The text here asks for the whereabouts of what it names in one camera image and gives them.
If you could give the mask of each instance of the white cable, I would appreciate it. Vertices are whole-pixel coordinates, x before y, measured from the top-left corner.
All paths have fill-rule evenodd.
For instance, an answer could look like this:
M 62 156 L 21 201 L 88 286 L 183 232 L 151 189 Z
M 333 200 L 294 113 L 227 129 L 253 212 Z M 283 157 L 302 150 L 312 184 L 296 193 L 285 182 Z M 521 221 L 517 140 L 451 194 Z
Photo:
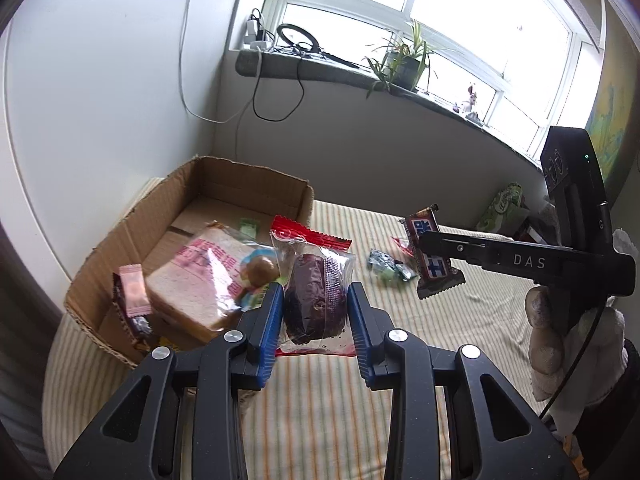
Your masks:
M 254 90 L 252 90 L 251 97 L 249 98 L 249 100 L 235 114 L 233 114 L 231 117 L 229 117 L 224 121 L 215 121 L 213 119 L 207 119 L 206 117 L 202 117 L 197 113 L 192 112 L 191 110 L 189 110 L 189 107 L 187 106 L 187 102 L 184 99 L 184 89 L 182 88 L 182 50 L 184 48 L 184 37 L 186 36 L 186 33 L 187 33 L 187 22 L 189 19 L 190 5 L 191 5 L 191 0 L 187 0 L 186 5 L 184 6 L 184 17 L 182 19 L 182 31 L 180 33 L 180 48 L 178 49 L 178 88 L 180 90 L 180 100 L 182 101 L 182 105 L 184 106 L 184 109 L 187 110 L 188 113 L 190 113 L 192 116 L 202 119 L 203 121 L 207 121 L 208 123 L 225 124 L 225 123 L 228 123 L 231 119 L 233 119 L 239 113 L 244 112 L 248 107 L 248 105 L 251 103 L 252 99 L 254 98 L 255 87 L 258 86 L 258 82 L 260 81 L 260 70 L 262 70 L 262 51 L 260 50 L 260 48 L 257 49 L 258 67 L 255 71 Z

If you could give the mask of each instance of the candy wrapper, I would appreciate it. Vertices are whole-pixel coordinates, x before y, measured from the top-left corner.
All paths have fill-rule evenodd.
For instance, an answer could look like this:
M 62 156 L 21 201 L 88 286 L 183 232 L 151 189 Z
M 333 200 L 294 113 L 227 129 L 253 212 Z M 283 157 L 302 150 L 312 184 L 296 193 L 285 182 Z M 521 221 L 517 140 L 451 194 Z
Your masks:
M 258 235 L 258 226 L 260 224 L 257 220 L 253 220 L 252 218 L 241 218 L 240 219 L 240 232 L 244 235 L 247 235 L 251 238 L 255 238 Z
M 276 355 L 355 355 L 346 301 L 355 258 L 346 252 L 351 241 L 281 216 L 274 218 L 270 234 L 287 279 Z
M 431 206 L 416 214 L 401 220 L 407 237 L 409 246 L 415 261 L 418 265 L 420 280 L 418 281 L 418 298 L 423 300 L 433 296 L 452 286 L 465 283 L 465 275 L 460 269 L 451 266 L 449 258 L 440 256 L 429 256 L 424 254 L 418 246 L 418 238 L 426 231 L 439 231 L 433 211 L 437 206 Z
M 280 277 L 273 248 L 218 222 L 146 279 L 155 310 L 199 341 L 235 326 Z
M 367 267 L 373 270 L 384 282 L 408 282 L 417 276 L 415 271 L 406 263 L 396 260 L 389 254 L 377 249 L 372 249 L 369 253 Z
M 148 316 L 151 314 L 153 310 L 146 295 L 142 265 L 124 265 L 120 267 L 118 272 L 122 282 L 127 317 Z
M 400 249 L 404 254 L 406 254 L 407 256 L 411 256 L 412 258 L 414 257 L 414 252 L 411 250 L 409 240 L 405 240 L 404 238 L 397 238 L 395 236 L 392 236 L 391 239 L 398 246 L 398 249 Z

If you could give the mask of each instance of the bed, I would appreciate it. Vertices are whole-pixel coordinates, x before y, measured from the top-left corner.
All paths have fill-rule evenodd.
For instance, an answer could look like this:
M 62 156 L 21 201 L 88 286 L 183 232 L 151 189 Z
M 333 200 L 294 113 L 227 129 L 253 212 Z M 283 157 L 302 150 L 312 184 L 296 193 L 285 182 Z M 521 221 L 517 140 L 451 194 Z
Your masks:
M 465 273 L 466 284 L 419 301 L 415 282 L 384 286 L 366 267 L 371 248 L 401 257 L 390 238 L 404 237 L 398 218 L 316 201 L 310 226 L 353 240 L 353 279 L 363 283 L 371 304 L 388 311 L 397 327 L 432 346 L 453 350 L 465 343 L 475 344 L 532 408 L 540 410 L 530 392 L 527 357 L 530 327 L 524 314 L 524 296 L 532 286 L 530 280 L 458 261 L 455 264 Z M 58 466 L 128 371 L 65 316 L 49 355 L 42 408 L 44 443 L 52 468 Z M 442 391 L 437 397 L 441 478 L 448 478 Z M 267 386 L 248 403 L 243 417 L 249 478 L 382 480 L 390 410 L 391 392 L 369 391 L 354 358 L 280 358 Z M 184 446 L 183 478 L 190 471 L 188 439 Z

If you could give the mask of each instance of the bread slice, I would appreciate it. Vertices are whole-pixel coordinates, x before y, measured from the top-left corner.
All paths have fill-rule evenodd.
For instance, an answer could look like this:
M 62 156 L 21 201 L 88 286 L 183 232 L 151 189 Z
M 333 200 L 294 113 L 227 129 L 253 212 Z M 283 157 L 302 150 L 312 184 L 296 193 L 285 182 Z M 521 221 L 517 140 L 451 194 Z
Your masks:
M 214 224 L 146 278 L 155 310 L 203 343 L 238 322 L 240 262 L 254 248 Z

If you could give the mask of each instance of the snack package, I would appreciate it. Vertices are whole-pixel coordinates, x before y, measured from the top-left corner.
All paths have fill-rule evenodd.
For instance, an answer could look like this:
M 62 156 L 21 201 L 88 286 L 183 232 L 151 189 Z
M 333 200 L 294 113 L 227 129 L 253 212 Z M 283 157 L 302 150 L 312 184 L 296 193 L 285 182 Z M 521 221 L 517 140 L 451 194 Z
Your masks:
M 411 252 L 418 264 L 418 298 L 423 300 L 433 296 L 452 286 L 465 283 L 465 275 L 460 269 L 451 266 L 449 258 L 429 256 L 424 254 L 418 246 L 418 238 L 426 231 L 439 231 L 433 211 L 438 210 L 436 205 L 418 211 L 400 222 L 404 226 Z
M 146 295 L 142 265 L 124 265 L 118 269 L 127 317 L 148 316 L 153 311 Z
M 377 249 L 369 253 L 367 267 L 380 277 L 383 282 L 408 282 L 417 274 L 406 263 L 394 259 L 389 254 Z
M 355 259 L 346 252 L 351 241 L 282 216 L 274 218 L 270 234 L 280 274 L 287 280 L 276 355 L 354 356 L 346 299 Z
M 255 238 L 258 235 L 258 226 L 260 223 L 253 218 L 241 218 L 240 219 L 240 232 L 251 238 Z
M 273 248 L 213 223 L 146 279 L 154 309 L 203 343 L 262 303 L 279 278 Z
M 155 339 L 151 323 L 149 323 L 146 314 L 139 316 L 128 315 L 123 281 L 120 275 L 115 273 L 113 273 L 113 306 L 133 348 L 140 352 L 149 352 L 154 345 Z
M 520 211 L 521 205 L 522 186 L 512 182 L 495 195 L 476 224 L 476 231 L 501 233 L 505 236 L 513 235 L 513 232 L 526 218 L 526 211 L 524 216 Z

